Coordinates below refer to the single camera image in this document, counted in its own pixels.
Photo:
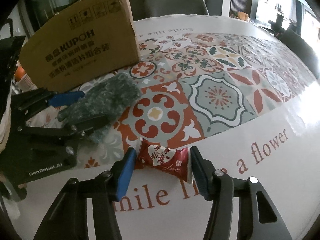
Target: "gray chair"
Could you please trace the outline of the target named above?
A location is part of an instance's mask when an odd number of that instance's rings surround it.
[[[303,38],[288,29],[279,40],[303,61],[316,79],[319,78],[320,66],[318,56]]]
[[[203,0],[145,0],[147,17],[168,14],[209,15]]]

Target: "red candy wrapper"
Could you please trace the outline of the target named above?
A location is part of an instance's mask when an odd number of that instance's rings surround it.
[[[187,183],[192,182],[190,147],[169,149],[139,138],[136,150],[137,159],[144,166],[169,173]]]

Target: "metal bolt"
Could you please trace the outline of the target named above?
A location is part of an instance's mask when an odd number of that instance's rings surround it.
[[[73,148],[71,146],[67,146],[66,147],[66,152],[69,155],[73,155],[74,154]]]
[[[112,174],[111,171],[104,171],[104,172],[102,173],[102,176],[105,177],[105,178],[107,178],[107,177],[110,177],[111,174]]]
[[[69,184],[76,184],[77,183],[77,179],[76,178],[71,178],[71,179],[69,179]]]
[[[223,176],[223,171],[221,171],[221,170],[216,170],[216,171],[214,172],[214,174],[217,175],[217,176],[219,176],[219,177],[221,177],[221,176]]]
[[[250,177],[249,181],[252,182],[252,183],[257,183],[258,179],[256,177]]]

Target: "round table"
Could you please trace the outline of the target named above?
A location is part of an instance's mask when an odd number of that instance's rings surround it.
[[[314,76],[280,41],[240,20],[174,15],[137,21],[135,29],[141,62],[80,89],[126,72],[142,97],[104,144],[82,145],[77,168],[28,183],[20,217],[12,220],[17,232],[33,239],[69,178],[91,179],[109,169],[141,136],[169,148],[197,146],[230,176],[257,177],[292,238],[302,239],[320,213],[320,87]],[[48,109],[30,125],[57,127],[56,113]],[[144,168],[134,172],[126,196],[115,204],[123,239],[203,238],[212,203],[195,185]],[[95,239],[90,205],[89,237]],[[237,216],[235,199],[230,239],[236,239]]]

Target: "cardboard box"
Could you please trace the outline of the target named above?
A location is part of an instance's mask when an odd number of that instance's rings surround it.
[[[51,18],[22,47],[33,83],[65,92],[139,61],[129,0],[81,0]]]

